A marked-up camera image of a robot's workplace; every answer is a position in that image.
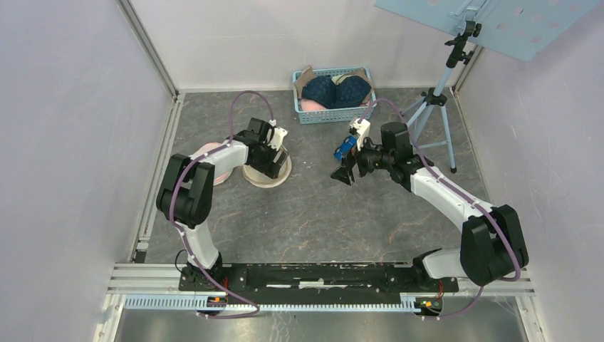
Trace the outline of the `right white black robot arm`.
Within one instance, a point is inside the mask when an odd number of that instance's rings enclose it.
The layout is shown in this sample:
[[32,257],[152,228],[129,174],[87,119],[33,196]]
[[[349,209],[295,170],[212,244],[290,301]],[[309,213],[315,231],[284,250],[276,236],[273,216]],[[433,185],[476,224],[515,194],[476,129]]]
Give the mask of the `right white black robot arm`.
[[418,256],[411,272],[413,285],[429,291],[443,278],[466,278],[477,286],[516,281],[529,262],[519,216],[505,204],[485,202],[457,186],[414,149],[407,126],[390,122],[380,129],[381,141],[368,136],[370,122],[356,118],[334,155],[340,166],[331,178],[352,185],[356,177],[384,170],[408,192],[426,200],[461,233],[456,249],[438,249]]

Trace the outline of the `navy blue lace bra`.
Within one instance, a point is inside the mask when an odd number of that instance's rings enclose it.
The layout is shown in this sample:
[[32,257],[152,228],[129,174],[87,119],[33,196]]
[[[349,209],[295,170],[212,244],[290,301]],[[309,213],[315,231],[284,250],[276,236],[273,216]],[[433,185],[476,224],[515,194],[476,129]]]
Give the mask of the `navy blue lace bra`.
[[372,91],[371,84],[361,76],[348,76],[340,83],[329,76],[317,76],[302,87],[301,98],[330,110],[354,108],[366,103]]

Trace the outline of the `beige padded bra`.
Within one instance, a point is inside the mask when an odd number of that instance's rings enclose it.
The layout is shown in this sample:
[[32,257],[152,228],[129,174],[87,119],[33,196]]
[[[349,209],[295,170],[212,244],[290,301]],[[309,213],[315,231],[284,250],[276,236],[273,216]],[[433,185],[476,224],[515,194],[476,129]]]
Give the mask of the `beige padded bra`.
[[[296,90],[297,99],[301,100],[301,90],[307,82],[314,79],[317,76],[329,76],[335,83],[340,83],[348,76],[361,76],[366,81],[368,81],[373,87],[373,82],[370,79],[370,73],[365,67],[355,67],[355,68],[325,68],[325,69],[314,69],[312,66],[307,66],[304,70],[294,73],[293,75],[293,86]],[[374,93],[371,92],[368,97],[368,101],[363,103],[362,105],[367,105],[370,102]]]

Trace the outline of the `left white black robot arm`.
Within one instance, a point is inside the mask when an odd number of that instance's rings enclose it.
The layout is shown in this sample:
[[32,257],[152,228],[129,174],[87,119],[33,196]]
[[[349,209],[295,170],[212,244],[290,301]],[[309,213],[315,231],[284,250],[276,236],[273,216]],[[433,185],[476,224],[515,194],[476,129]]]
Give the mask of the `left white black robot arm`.
[[219,146],[197,155],[174,154],[168,161],[156,207],[177,230],[187,253],[182,273],[206,290],[224,283],[222,256],[212,241],[208,216],[214,181],[237,167],[248,166],[270,180],[284,174],[288,135],[275,120],[252,118],[246,129],[233,133]]

